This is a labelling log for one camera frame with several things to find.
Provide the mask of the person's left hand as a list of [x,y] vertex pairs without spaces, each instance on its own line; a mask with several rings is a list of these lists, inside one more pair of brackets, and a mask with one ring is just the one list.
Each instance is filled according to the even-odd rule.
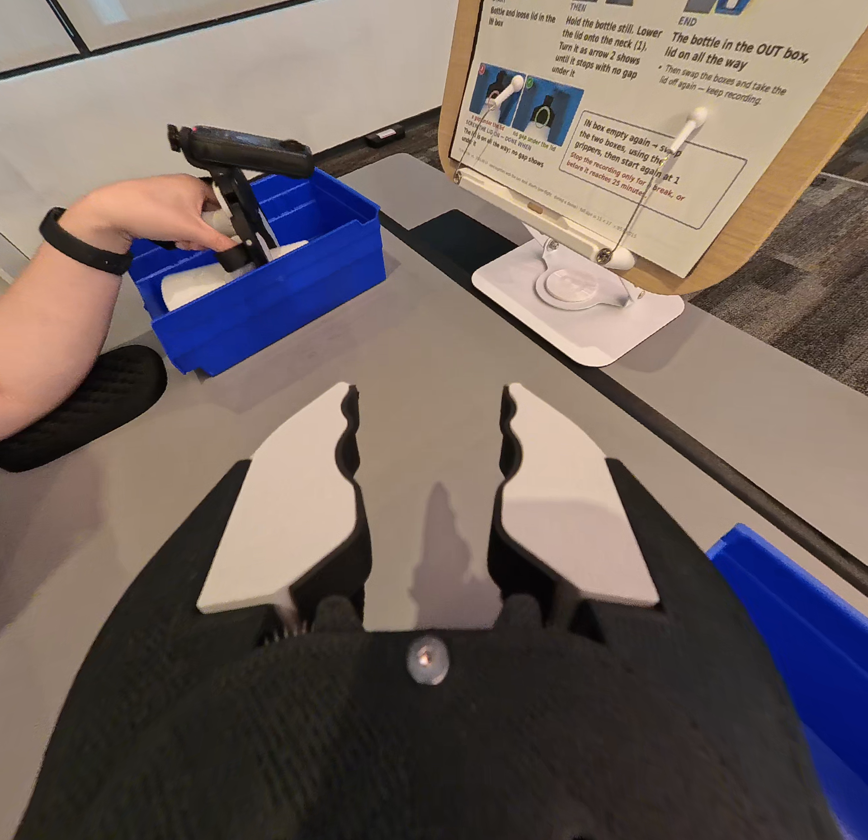
[[60,216],[59,226],[82,242],[125,254],[136,239],[171,242],[185,250],[233,249],[232,238],[202,217],[218,199],[201,179],[186,174],[134,179],[104,186]]

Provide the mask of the blue plastic bin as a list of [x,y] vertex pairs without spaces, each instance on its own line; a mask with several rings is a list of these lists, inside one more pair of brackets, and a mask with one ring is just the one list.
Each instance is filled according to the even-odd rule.
[[867,618],[748,526],[708,552],[765,639],[844,838],[867,837]]
[[128,272],[152,329],[180,372],[216,376],[385,281],[379,206],[332,176],[265,176],[253,193],[282,245],[307,243],[169,310],[163,280],[216,263],[209,250],[132,245]]

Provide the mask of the wooden display board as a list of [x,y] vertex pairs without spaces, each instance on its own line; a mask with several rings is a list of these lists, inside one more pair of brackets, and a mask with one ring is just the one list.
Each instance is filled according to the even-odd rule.
[[[483,0],[458,0],[446,84],[439,118],[439,157],[445,174],[468,191],[557,239],[574,240],[567,220],[524,195],[506,190],[489,178],[464,177],[465,166],[451,155],[459,131],[462,98],[472,70],[472,57],[482,25]],[[662,295],[686,296],[732,277],[753,258],[774,229],[819,176],[867,111],[867,32],[832,75],[798,126],[787,136],[774,161],[727,221],[697,265],[685,278],[639,259],[626,279]]]

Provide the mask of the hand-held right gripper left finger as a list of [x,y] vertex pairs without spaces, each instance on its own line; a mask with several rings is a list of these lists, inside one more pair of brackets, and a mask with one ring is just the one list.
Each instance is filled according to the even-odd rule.
[[359,391],[338,382],[260,444],[201,588],[201,613],[315,613],[335,595],[363,613],[373,550],[356,481],[359,425]]

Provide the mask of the white plastic bottle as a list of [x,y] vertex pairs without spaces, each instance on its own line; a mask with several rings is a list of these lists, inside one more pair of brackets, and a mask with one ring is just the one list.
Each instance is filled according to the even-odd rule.
[[[308,244],[308,240],[300,240],[288,245],[281,245],[275,249],[266,247],[266,261],[276,260]],[[169,274],[161,282],[161,294],[167,310],[174,311],[181,306],[204,297],[234,280],[243,277],[246,273],[255,269],[253,263],[246,263],[235,267],[233,270],[225,270],[220,262],[201,265],[200,267]]]

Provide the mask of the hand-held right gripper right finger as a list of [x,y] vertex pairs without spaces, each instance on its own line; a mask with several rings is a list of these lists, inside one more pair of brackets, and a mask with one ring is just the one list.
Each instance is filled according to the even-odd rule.
[[583,599],[656,607],[658,589],[595,441],[519,382],[504,387],[489,570],[502,594],[569,585]]

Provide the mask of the person's left forearm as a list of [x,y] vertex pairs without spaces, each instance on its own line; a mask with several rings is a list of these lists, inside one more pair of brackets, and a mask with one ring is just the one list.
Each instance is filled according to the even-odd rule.
[[120,277],[43,243],[1,299],[1,438],[64,403],[99,357]]

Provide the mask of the printed instruction sheet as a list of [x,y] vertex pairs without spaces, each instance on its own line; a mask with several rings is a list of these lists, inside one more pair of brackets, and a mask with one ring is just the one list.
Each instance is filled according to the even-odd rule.
[[451,155],[685,278],[866,22],[866,0],[483,0]]

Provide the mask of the black rectangular pad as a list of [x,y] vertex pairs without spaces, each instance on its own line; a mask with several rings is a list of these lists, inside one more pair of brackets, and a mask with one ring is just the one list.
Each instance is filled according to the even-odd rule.
[[474,270],[518,246],[491,227],[453,209],[410,230],[413,238],[462,269]]

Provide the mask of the black wristband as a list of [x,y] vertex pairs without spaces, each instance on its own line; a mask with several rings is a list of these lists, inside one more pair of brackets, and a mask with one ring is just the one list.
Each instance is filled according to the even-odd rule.
[[121,277],[129,271],[134,260],[131,251],[118,253],[105,250],[75,237],[60,225],[60,218],[66,212],[64,208],[54,207],[46,213],[39,226],[44,243],[58,250],[63,256],[94,270],[116,277]]

